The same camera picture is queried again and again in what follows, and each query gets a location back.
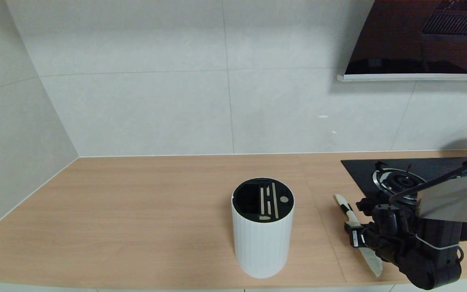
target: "backsplash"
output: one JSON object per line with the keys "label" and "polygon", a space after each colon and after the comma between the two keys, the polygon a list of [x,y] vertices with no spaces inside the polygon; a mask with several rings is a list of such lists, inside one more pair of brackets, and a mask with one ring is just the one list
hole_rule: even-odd
{"label": "backsplash", "polygon": [[467,82],[341,83],[369,0],[12,0],[81,157],[467,148]]}
{"label": "backsplash", "polygon": [[0,218],[76,157],[0,1]]}

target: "white knife block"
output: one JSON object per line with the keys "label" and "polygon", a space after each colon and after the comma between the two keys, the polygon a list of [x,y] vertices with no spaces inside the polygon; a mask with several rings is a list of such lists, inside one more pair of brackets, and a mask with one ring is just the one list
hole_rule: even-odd
{"label": "white knife block", "polygon": [[280,272],[287,261],[295,211],[291,190],[274,179],[252,179],[237,187],[231,207],[241,269],[258,279]]}

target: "knife handle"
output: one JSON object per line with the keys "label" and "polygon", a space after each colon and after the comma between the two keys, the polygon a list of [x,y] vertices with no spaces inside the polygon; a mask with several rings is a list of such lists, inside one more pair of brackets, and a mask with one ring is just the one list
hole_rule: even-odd
{"label": "knife handle", "polygon": [[355,223],[360,223],[358,218],[356,217],[356,214],[354,214],[354,211],[352,210],[351,205],[347,200],[342,195],[336,194],[335,195],[336,201],[341,207],[341,210],[347,215],[349,218],[350,222],[355,222]]}

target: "kitchen knife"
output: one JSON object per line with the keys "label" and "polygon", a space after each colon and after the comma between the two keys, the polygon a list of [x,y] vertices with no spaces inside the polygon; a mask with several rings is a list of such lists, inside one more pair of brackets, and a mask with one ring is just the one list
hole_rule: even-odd
{"label": "kitchen knife", "polygon": [[[356,214],[354,214],[354,211],[352,210],[351,205],[345,200],[345,198],[342,195],[335,195],[336,202],[340,205],[341,209],[343,212],[347,215],[349,218],[349,221],[347,222],[350,226],[361,226],[360,221],[358,218],[356,218]],[[381,275],[381,272],[383,271],[383,263],[381,259],[376,255],[376,253],[368,248],[368,247],[360,247],[358,248],[365,261],[367,262],[368,266],[371,268],[372,272],[376,275],[376,277],[379,277]]]}

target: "wooden countertop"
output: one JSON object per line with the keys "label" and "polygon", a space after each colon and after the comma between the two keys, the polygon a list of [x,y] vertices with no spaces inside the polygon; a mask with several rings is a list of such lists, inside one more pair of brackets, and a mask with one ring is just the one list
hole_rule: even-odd
{"label": "wooden countertop", "polygon": [[[441,156],[467,151],[81,158],[0,222],[0,282],[109,289],[406,283],[387,263],[376,278],[349,246],[332,196],[354,204],[363,195],[340,160]],[[230,196],[254,177],[279,179],[296,199],[287,264],[268,279],[246,275],[234,255]],[[467,242],[461,246],[467,277]]]}

